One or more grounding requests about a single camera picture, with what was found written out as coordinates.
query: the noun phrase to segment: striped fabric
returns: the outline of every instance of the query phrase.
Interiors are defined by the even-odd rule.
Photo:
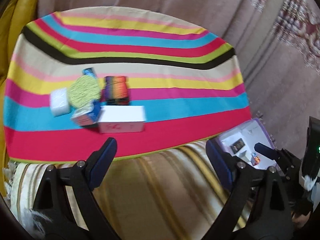
[[[99,134],[53,117],[52,90],[69,87],[84,68],[128,77],[131,105],[143,105],[145,131]],[[11,159],[87,159],[109,136],[128,158],[212,137],[250,119],[234,49],[204,28],[150,11],[93,7],[29,23],[10,63],[4,129]]]
[[[111,164],[93,194],[123,240],[203,237],[228,198],[204,147],[205,141],[200,141]],[[17,218],[24,208],[32,208],[47,165],[19,164],[11,195],[11,211]],[[77,224],[87,229],[71,187],[67,193]],[[246,206],[236,229],[245,225],[249,212]]]

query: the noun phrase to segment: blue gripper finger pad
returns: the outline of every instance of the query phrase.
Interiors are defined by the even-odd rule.
[[[232,173],[219,152],[222,151],[219,144],[211,139],[207,141],[205,150],[221,185],[231,192],[233,187]]]
[[[112,163],[113,158],[117,152],[117,141],[112,138],[110,142],[104,147],[103,152],[101,153],[98,161],[92,167],[89,177],[89,188],[93,190],[96,187],[99,187],[103,178]]]

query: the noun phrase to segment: white soap bar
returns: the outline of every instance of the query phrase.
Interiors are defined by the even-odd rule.
[[[98,126],[100,133],[141,132],[145,121],[144,106],[103,106]]]
[[[67,98],[67,88],[61,88],[51,92],[50,109],[53,116],[70,113],[70,105]]]

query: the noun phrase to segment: red stripe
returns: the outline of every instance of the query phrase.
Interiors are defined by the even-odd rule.
[[[12,158],[39,162],[86,160],[108,137],[118,142],[116,157],[175,147],[229,130],[251,118],[249,107],[145,124],[137,133],[100,134],[95,129],[18,132],[4,127]]]
[[[164,55],[172,57],[201,57],[207,55],[221,45],[225,44],[225,41],[219,37],[215,38],[210,43],[193,49],[177,49],[177,48],[161,48],[161,47],[149,47],[149,46],[134,46],[134,45],[107,45],[107,44],[95,44],[86,43],[80,41],[70,40],[57,33],[55,30],[50,28],[42,19],[38,19],[34,22],[40,29],[52,36],[56,40],[60,41],[67,46],[76,49],[80,52],[132,52],[132,53],[145,53]]]

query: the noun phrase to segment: black stripe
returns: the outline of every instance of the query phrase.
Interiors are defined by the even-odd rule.
[[[22,30],[23,35],[31,44],[36,46],[39,50],[48,54],[50,57],[63,62],[69,65],[79,65],[79,64],[92,64],[92,63],[111,63],[111,62],[124,62],[124,63],[144,63],[144,64],[157,64],[157,65],[168,65],[168,66],[177,66],[184,68],[193,68],[193,69],[201,69],[207,70],[212,69],[231,57],[235,55],[234,48],[231,48],[224,54],[219,57],[206,62],[206,63],[184,63],[184,62],[176,62],[170,60],[161,60],[161,59],[150,59],[150,58],[131,58],[131,57],[96,57],[96,58],[71,58],[64,55],[62,52],[52,47],[40,37],[38,37],[33,31],[31,31],[28,27],[24,27]]]

